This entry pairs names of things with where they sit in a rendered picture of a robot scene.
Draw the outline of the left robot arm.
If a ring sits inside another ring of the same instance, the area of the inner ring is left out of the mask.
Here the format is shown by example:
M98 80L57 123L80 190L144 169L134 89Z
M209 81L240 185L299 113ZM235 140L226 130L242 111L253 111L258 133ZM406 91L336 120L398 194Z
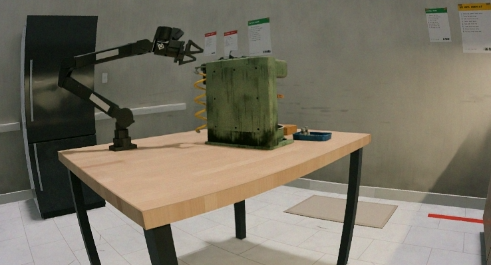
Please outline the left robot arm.
M230 51L230 55L229 55L229 58L228 57L220 57L220 59L218 60L221 60L221 59L231 59L232 57L237 57L237 58L240 58L240 57L246 57L246 56L243 56L243 54L239 51ZM206 66L206 64L202 64L201 66ZM206 68L200 68L201 71L203 71L203 74L206 74ZM203 85L206 85L206 81L203 81Z

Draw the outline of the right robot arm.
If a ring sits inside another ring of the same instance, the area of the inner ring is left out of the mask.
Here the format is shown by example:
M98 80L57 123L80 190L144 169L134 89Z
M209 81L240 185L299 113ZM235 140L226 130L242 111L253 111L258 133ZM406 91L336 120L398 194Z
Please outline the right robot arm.
M108 146L109 150L118 152L137 148L137 144L131 143L131 136L128 135L128 129L126 128L129 127L131 123L135 122L133 120L133 113L129 108L118 108L119 106L117 104L74 80L71 77L73 70L151 52L153 52L154 55L164 56L168 44L161 42L168 41L169 47L179 49L181 44L179 38L183 34L184 32L179 28L159 26L156 30L153 42L150 42L148 39L143 39L62 60L59 70L58 86L68 90L111 118L116 118L116 130L114 130L115 137L113 138L113 145Z

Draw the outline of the wooden block with three holes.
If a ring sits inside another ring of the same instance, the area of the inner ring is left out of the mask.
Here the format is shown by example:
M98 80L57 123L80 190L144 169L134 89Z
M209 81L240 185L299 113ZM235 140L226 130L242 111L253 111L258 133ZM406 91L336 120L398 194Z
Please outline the wooden block with three holes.
M297 132L297 125L283 125L283 135L291 135Z

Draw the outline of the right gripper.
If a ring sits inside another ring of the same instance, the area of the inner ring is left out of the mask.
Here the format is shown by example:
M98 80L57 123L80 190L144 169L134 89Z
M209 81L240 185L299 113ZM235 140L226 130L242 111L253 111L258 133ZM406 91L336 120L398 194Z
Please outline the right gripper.
M195 44L192 40L189 39L188 43L186 44L185 51L184 51L184 47L185 47L185 46L183 46L184 43L185 43L185 41L181 42L179 49L169 47L169 43L168 43L166 54L164 56L165 57L173 57L174 63L177 63L177 61L179 61L178 65L183 65L186 63L196 61L197 58L192 56L192 55L197 54L197 53L203 53L204 50L201 47L197 46L197 44ZM199 49L199 51L191 51L190 50L191 45L194 46L195 48ZM183 61L184 56L190 57L190 58L192 58L192 60Z

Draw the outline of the blue rectangular tray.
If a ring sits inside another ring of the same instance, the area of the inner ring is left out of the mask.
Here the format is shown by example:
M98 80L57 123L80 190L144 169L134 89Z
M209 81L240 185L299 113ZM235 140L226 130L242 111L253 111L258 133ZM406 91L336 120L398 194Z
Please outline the blue rectangular tray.
M330 132L312 132L312 131L308 131L310 132L310 134L312 135L307 135L307 134L299 134L301 133L301 131L299 132L295 132L293 133L293 140L308 140L308 141L321 141L321 142L325 142L329 139L331 139L331 135L332 133ZM324 136L322 136L324 135Z

